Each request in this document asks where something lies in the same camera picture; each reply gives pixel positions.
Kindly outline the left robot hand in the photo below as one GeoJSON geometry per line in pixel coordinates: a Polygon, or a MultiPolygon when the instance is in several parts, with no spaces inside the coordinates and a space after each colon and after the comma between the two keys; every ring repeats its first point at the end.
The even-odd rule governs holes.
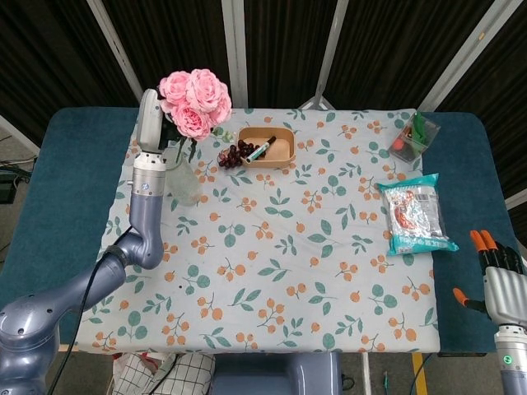
{"type": "Polygon", "coordinates": [[[161,108],[157,91],[144,91],[138,113],[136,138],[142,151],[162,153],[176,137],[175,125],[161,108]]]}

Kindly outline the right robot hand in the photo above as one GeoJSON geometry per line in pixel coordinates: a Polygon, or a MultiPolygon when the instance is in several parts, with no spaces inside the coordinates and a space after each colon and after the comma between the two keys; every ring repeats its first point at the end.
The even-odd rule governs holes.
{"type": "Polygon", "coordinates": [[[483,300],[473,300],[459,289],[453,294],[459,304],[486,314],[498,326],[526,327],[526,272],[520,255],[494,240],[486,230],[471,230],[483,275],[483,300]]]}

